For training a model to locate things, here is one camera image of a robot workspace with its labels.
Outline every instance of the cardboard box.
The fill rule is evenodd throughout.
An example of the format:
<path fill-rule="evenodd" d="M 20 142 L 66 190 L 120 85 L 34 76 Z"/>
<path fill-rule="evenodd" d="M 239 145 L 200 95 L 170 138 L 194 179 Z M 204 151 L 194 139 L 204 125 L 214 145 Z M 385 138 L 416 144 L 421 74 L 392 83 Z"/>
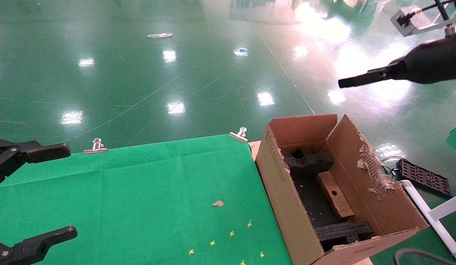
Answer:
<path fill-rule="evenodd" d="M 336 123 L 337 114 L 276 118 L 267 124 L 260 143 L 256 164 L 294 265 L 352 265 L 428 227 L 398 182 L 377 188 L 371 172 L 378 159 L 349 117 Z M 367 221 L 374 230 L 370 240 L 337 245 L 325 253 L 280 153 L 301 146 L 329 152 L 334 161 L 329 171 L 354 220 Z"/>

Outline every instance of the green epoxy floor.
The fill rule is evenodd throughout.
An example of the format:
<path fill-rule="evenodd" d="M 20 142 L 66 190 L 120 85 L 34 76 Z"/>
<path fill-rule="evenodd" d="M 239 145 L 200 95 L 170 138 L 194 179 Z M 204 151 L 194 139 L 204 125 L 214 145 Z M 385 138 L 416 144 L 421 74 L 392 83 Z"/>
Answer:
<path fill-rule="evenodd" d="M 380 158 L 406 156 L 456 194 L 445 143 L 456 81 L 337 86 L 443 37 L 399 35 L 389 18 L 413 3 L 431 1 L 0 0 L 0 138 L 81 152 L 95 137 L 117 148 L 246 126 L 256 141 L 273 117 L 334 112 Z M 173 37 L 147 37 L 160 32 Z M 422 194 L 430 207 L 444 202 Z M 456 240 L 456 213 L 443 224 Z M 405 246 L 450 258 L 431 228 Z M 392 253 L 372 260 L 391 264 Z"/>

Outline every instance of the white pipe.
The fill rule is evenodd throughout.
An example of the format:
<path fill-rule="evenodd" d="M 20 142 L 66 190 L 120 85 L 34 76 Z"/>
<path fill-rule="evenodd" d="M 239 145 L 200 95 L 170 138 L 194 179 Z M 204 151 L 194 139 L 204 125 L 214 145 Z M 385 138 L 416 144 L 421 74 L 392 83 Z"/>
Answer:
<path fill-rule="evenodd" d="M 452 199 L 442 203 L 441 205 L 437 206 L 436 208 L 430 210 L 429 215 L 434 220 L 439 220 L 444 216 L 447 216 L 456 211 L 456 196 Z"/>
<path fill-rule="evenodd" d="M 453 240 L 452 236 L 450 236 L 449 232 L 445 229 L 445 227 L 440 223 L 439 220 L 433 219 L 429 212 L 431 209 L 427 205 L 427 203 L 423 200 L 421 195 L 419 195 L 416 188 L 414 188 L 413 184 L 411 184 L 408 180 L 402 180 L 400 183 L 403 185 L 405 190 L 408 192 L 409 196 L 413 199 L 414 203 L 418 206 L 421 210 L 421 213 L 425 216 L 428 220 L 429 224 L 434 228 L 435 232 L 439 237 L 442 239 L 443 243 L 447 246 L 450 253 L 452 253 L 453 257 L 456 260 L 456 242 Z"/>

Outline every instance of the binder clip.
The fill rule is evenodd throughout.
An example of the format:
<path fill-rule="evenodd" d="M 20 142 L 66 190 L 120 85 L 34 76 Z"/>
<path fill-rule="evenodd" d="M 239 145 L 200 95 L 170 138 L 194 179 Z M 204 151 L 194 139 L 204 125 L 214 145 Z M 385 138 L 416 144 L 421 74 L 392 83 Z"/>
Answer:
<path fill-rule="evenodd" d="M 101 143 L 102 139 L 95 138 L 92 141 L 92 149 L 84 150 L 85 154 L 100 154 L 100 153 L 107 153 L 107 148 L 104 148 L 104 144 Z"/>
<path fill-rule="evenodd" d="M 246 129 L 246 127 L 241 127 L 239 128 L 239 132 L 237 134 L 235 134 L 234 132 L 230 132 L 229 135 L 231 138 L 235 138 L 238 141 L 247 142 L 248 139 L 245 138 L 247 130 L 248 129 Z"/>

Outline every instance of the green tablecloth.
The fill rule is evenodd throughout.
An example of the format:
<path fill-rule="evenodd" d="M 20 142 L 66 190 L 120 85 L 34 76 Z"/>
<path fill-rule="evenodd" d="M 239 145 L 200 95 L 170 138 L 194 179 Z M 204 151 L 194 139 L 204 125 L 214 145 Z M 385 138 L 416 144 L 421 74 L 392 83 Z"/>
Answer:
<path fill-rule="evenodd" d="M 0 242 L 67 225 L 78 237 L 41 265 L 291 264 L 249 146 L 227 135 L 73 154 L 0 185 Z"/>

